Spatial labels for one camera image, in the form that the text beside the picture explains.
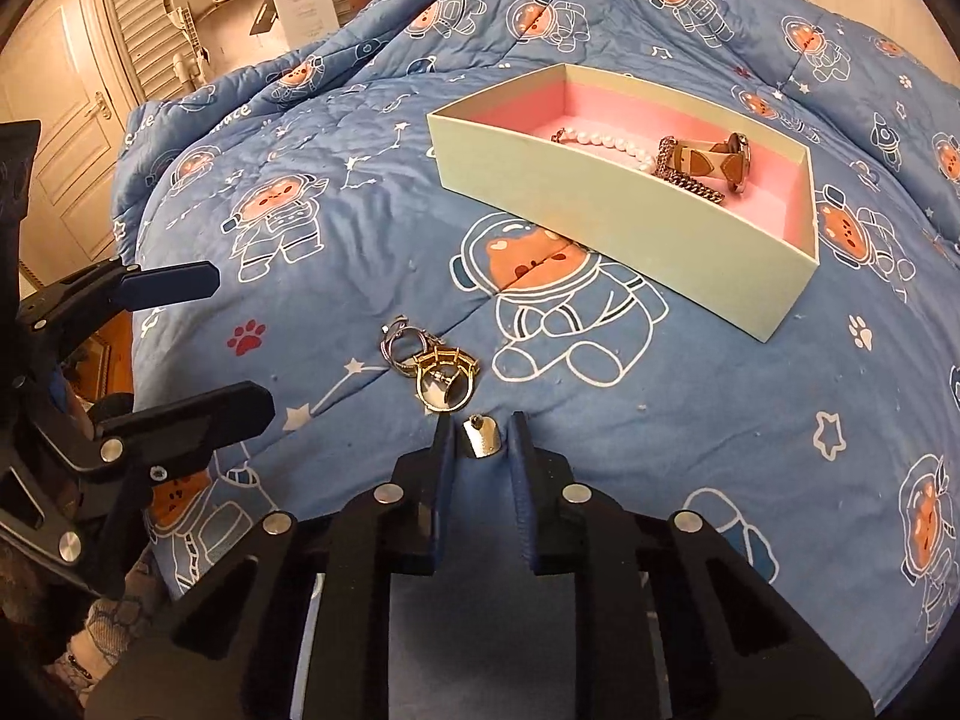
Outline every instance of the silver ring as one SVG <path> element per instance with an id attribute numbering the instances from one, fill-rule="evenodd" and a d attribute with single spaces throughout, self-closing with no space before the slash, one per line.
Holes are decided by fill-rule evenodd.
<path id="1" fill-rule="evenodd" d="M 401 338 L 404 333 L 414 333 L 419 342 L 421 343 L 421 351 L 416 352 L 416 354 L 411 355 L 416 357 L 418 354 L 422 354 L 430 350 L 430 340 L 432 338 L 429 336 L 425 330 L 419 329 L 419 327 L 414 327 L 412 324 L 408 323 L 407 317 L 397 317 L 384 329 L 383 340 L 380 342 L 380 354 L 383 355 L 383 359 L 387 361 L 388 365 L 392 367 L 397 373 L 400 373 L 407 378 L 414 378 L 416 376 L 416 365 L 412 362 L 400 362 L 394 358 L 394 341 L 398 338 Z"/>

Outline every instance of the blue comforter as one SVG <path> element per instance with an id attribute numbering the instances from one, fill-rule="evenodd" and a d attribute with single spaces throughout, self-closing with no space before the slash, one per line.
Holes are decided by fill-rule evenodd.
<path id="1" fill-rule="evenodd" d="M 517 330 L 503 263 L 477 252 L 544 232 L 443 190 L 425 115 L 557 62 L 809 144 L 822 264 L 769 343 L 592 253 L 589 278 L 560 268 L 522 301 Z M 332 512 L 428 445 L 434 420 L 377 349 L 403 313 L 484 361 L 472 410 L 525 410 L 633 511 L 702 512 L 886 704 L 960 593 L 957 136 L 956 88 L 805 0 L 375 0 L 318 44 L 147 103 L 117 166 L 119 250 L 209 259 L 223 285 L 134 317 L 138 408 L 251 379 L 278 411 L 157 489 L 171 590 L 269 509 Z M 395 582 L 392 716 L 570 716 L 572 587 L 520 560 L 502 455 L 459 464 L 452 516 L 440 574 Z"/>

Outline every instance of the blue gripper pad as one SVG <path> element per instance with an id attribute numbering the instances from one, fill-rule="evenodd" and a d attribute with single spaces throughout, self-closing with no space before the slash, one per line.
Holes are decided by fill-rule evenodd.
<path id="1" fill-rule="evenodd" d="M 437 502 L 433 509 L 433 553 L 434 565 L 440 565 L 443 560 L 443 546 L 446 543 L 446 524 L 450 511 L 450 498 L 453 495 L 453 479 L 456 461 L 456 433 L 453 420 L 448 420 L 448 430 L 442 438 L 440 453 L 443 455 L 440 463 L 440 479 L 437 481 Z"/>
<path id="2" fill-rule="evenodd" d="M 527 469 L 524 464 L 523 446 L 517 417 L 511 416 L 507 429 L 507 454 L 510 456 L 510 479 L 514 486 L 514 507 L 517 510 L 517 533 L 520 535 L 520 554 L 530 569 L 536 573 L 539 555 L 536 553 L 536 510 Z"/>

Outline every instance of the pink foam lining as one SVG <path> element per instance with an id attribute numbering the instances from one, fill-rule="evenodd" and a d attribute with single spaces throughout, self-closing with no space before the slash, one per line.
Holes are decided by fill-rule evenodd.
<path id="1" fill-rule="evenodd" d="M 521 100 L 511 100 L 473 117 L 480 124 L 549 139 L 561 127 L 599 132 L 633 141 L 656 158 L 659 140 L 726 141 L 730 132 L 716 124 L 680 113 L 666 105 L 631 95 L 565 80 L 546 84 Z M 635 158 L 615 148 L 563 143 L 557 148 L 580 151 L 635 167 Z M 803 168 L 758 143 L 751 143 L 750 176 L 743 194 L 733 194 L 726 182 L 704 183 L 727 195 L 723 207 L 772 236 L 802 248 L 808 223 L 803 192 Z"/>

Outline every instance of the door handle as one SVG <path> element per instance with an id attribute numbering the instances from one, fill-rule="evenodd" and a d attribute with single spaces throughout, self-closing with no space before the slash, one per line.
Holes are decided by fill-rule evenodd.
<path id="1" fill-rule="evenodd" d="M 104 97 L 103 92 L 97 92 L 93 95 L 93 104 L 83 113 L 83 117 L 92 119 L 98 113 L 104 117 L 104 119 L 111 119 L 113 117 L 113 111 L 110 109 L 110 105 L 107 102 L 107 98 Z"/>

